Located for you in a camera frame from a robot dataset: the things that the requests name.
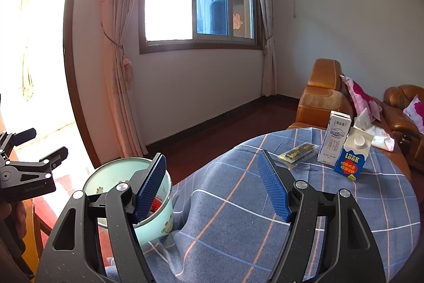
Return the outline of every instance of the tassel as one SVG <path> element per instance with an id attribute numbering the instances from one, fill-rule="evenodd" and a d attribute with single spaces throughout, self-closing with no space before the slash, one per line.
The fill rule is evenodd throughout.
<path id="1" fill-rule="evenodd" d="M 121 67 L 125 82 L 130 84 L 132 80 L 132 64 L 125 54 L 122 57 Z"/>

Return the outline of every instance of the floral pillow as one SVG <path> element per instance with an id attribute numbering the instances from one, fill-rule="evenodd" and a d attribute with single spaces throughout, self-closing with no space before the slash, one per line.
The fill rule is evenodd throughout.
<path id="1" fill-rule="evenodd" d="M 362 88 L 353 79 L 340 75 L 340 78 L 346 84 L 347 90 L 352 97 L 353 104 L 355 105 L 356 114 L 361 114 L 364 109 L 368 109 L 371 122 L 374 120 L 381 121 L 380 113 L 382 108 L 378 102 L 368 94 L 366 94 Z"/>
<path id="2" fill-rule="evenodd" d="M 404 114 L 411 118 L 418 130 L 424 134 L 424 104 L 415 95 L 408 107 L 403 110 Z"/>

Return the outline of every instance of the white bottle cap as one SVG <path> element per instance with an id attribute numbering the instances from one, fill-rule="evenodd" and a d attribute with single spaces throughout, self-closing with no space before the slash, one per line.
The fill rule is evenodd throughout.
<path id="1" fill-rule="evenodd" d="M 365 146 L 365 138 L 361 135 L 355 136 L 354 142 L 357 149 L 361 149 Z"/>

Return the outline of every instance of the dark red floor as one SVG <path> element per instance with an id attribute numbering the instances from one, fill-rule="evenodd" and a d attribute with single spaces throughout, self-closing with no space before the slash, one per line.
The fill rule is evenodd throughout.
<path id="1" fill-rule="evenodd" d="M 285 130 L 297 105 L 279 99 L 266 101 L 183 142 L 162 149 L 172 183 L 176 184 L 209 161 L 248 139 Z"/>
<path id="2" fill-rule="evenodd" d="M 412 187 L 420 205 L 421 224 L 424 224 L 424 173 L 411 168 Z M 421 236 L 424 234 L 424 227 L 421 226 Z"/>

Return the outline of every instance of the orange stripe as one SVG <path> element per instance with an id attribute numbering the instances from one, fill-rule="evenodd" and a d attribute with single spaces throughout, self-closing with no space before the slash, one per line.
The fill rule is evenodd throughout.
<path id="1" fill-rule="evenodd" d="M 371 158 L 371 163 L 372 166 L 374 168 L 374 172 L 377 173 L 377 169 L 375 169 L 375 164 L 374 164 L 374 160 L 372 159 L 372 155 L 369 156 Z M 384 216 L 386 218 L 386 226 L 387 229 L 389 228 L 389 218 L 387 217 L 387 213 L 386 213 L 386 206 L 384 204 L 384 199 L 383 199 L 383 193 L 381 192 L 381 186 L 380 186 L 380 180 L 378 179 L 378 175 L 376 175 L 377 177 L 377 183 L 378 183 L 378 189 L 380 191 L 380 196 L 381 196 L 381 202 L 383 203 L 383 210 L 384 210 Z M 387 281 L 390 278 L 390 232 L 387 231 Z"/>
<path id="2" fill-rule="evenodd" d="M 160 242 L 156 243 L 156 244 L 154 245 L 154 247 L 157 247 L 159 244 L 160 244 Z M 147 251 L 143 252 L 143 254 L 147 254 L 147 253 L 149 253 L 149 252 L 153 251 L 153 250 L 154 250 L 154 247 L 152 247 L 152 248 L 150 248 L 149 250 L 147 250 Z"/>
<path id="3" fill-rule="evenodd" d="M 266 235 L 265 235 L 265 237 L 264 237 L 264 240 L 262 241 L 262 245 L 260 246 L 259 251 L 258 251 L 258 253 L 256 254 L 255 260 L 253 261 L 253 264 L 254 264 L 254 265 L 256 265 L 256 263 L 258 262 L 258 259 L 259 259 L 260 255 L 261 255 L 261 253 L 262 253 L 262 250 L 263 250 L 263 248 L 264 248 L 264 246 L 265 246 L 266 240 L 268 239 L 269 233 L 271 232 L 271 228 L 272 228 L 272 224 L 273 224 L 273 223 L 274 223 L 274 222 L 271 222 L 271 224 L 270 224 L 270 225 L 269 225 L 269 227 L 268 227 L 268 231 L 266 232 Z M 250 269 L 249 269 L 249 271 L 247 271 L 247 274 L 246 274 L 246 276 L 244 277 L 244 279 L 243 279 L 242 283 L 246 283 L 246 281 L 249 279 L 249 276 L 250 276 L 250 274 L 252 273 L 253 269 L 254 269 L 254 267 L 250 267 Z"/>
<path id="4" fill-rule="evenodd" d="M 393 163 L 390 160 L 389 160 L 389 162 L 392 165 L 394 173 L 396 174 L 397 172 L 396 172 L 395 167 L 393 166 Z M 405 208 L 406 208 L 406 213 L 408 214 L 409 224 L 411 224 L 412 222 L 411 222 L 411 217 L 409 216 L 409 210 L 408 210 L 408 205 L 406 204 L 405 194 L 403 193 L 403 188 L 402 188 L 402 185 L 400 183 L 399 177 L 397 175 L 396 175 L 396 177 L 398 179 L 400 191 L 402 192 L 403 202 L 405 203 Z M 412 253 L 412 251 L 414 250 L 414 238 L 413 238 L 413 235 L 412 235 L 412 226 L 410 226 L 409 229 L 411 230 L 411 253 Z"/>
<path id="5" fill-rule="evenodd" d="M 324 173 L 325 173 L 325 170 L 324 170 L 324 165 L 321 164 L 321 166 L 322 166 L 322 186 L 321 186 L 321 191 L 324 191 Z M 320 219 L 319 219 L 319 226 L 318 226 L 319 229 L 321 229 L 321 225 L 322 225 L 322 217 L 320 217 Z M 317 249 L 318 249 L 318 243 L 319 243 L 320 236 L 321 236 L 321 232 L 318 231 L 317 240 L 315 242 L 314 255 L 312 256 L 311 265 L 309 266 L 308 276 L 310 276 L 311 273 L 312 273 L 313 263 L 315 261 L 315 257 L 316 257 L 316 254 L 317 254 Z"/>
<path id="6" fill-rule="evenodd" d="M 252 159 L 250 160 L 249 165 L 248 165 L 248 166 L 247 166 L 247 168 L 246 168 L 246 171 L 248 171 L 248 170 L 249 170 L 249 168 L 250 168 L 250 166 L 252 165 L 253 160 L 255 159 L 255 157 L 256 157 L 256 155 L 258 154 L 258 152 L 259 152 L 260 148 L 261 148 L 261 147 L 262 147 L 262 145 L 264 144 L 264 141 L 265 141 L 265 138 L 267 137 L 267 135 L 268 135 L 268 134 L 266 134 L 266 135 L 264 136 L 264 139 L 262 140 L 262 142 L 261 142 L 261 144 L 260 144 L 259 148 L 256 150 L 255 154 L 253 155 Z M 243 180 L 243 178 L 244 178 L 244 177 L 245 177 L 245 175 L 246 175 L 246 171 L 245 171 L 245 172 L 243 172 L 242 176 L 240 177 L 240 179 L 239 179 L 239 181 L 237 182 L 237 184 L 234 186 L 234 188 L 233 188 L 233 190 L 231 191 L 231 193 L 228 195 L 228 197 L 225 199 L 225 201 L 221 204 L 221 206 L 219 207 L 218 211 L 217 211 L 217 212 L 215 212 L 215 214 L 213 215 L 213 217 L 209 220 L 209 222 L 208 222 L 208 223 L 206 224 L 206 226 L 202 229 L 202 231 L 199 233 L 199 235 L 197 235 L 197 236 L 196 236 L 196 239 L 199 239 L 199 238 L 203 235 L 203 233 L 206 231 L 206 229 L 208 229 L 208 228 L 209 228 L 209 226 L 211 225 L 211 223 L 212 223 L 212 222 L 216 219 L 216 217 L 219 215 L 219 213 L 221 212 L 221 210 L 222 210 L 222 208 L 224 207 L 224 205 L 228 202 L 228 200 L 231 198 L 231 196 L 233 195 L 233 193 L 234 193 L 234 192 L 236 191 L 236 189 L 239 187 L 239 185 L 240 185 L 241 181 Z M 184 272 L 184 263 L 185 263 L 185 260 L 186 260 L 186 258 L 187 258 L 188 253 L 191 251 L 191 249 L 193 248 L 193 246 L 194 246 L 194 244 L 195 244 L 195 243 L 196 243 L 196 240 L 194 240 L 194 241 L 191 243 L 191 245 L 187 248 L 187 251 L 185 252 L 185 254 L 184 254 L 184 258 L 183 258 L 183 270 L 182 270 L 180 273 L 177 273 L 177 274 L 175 275 L 175 277 L 180 276 L 180 275 Z"/>

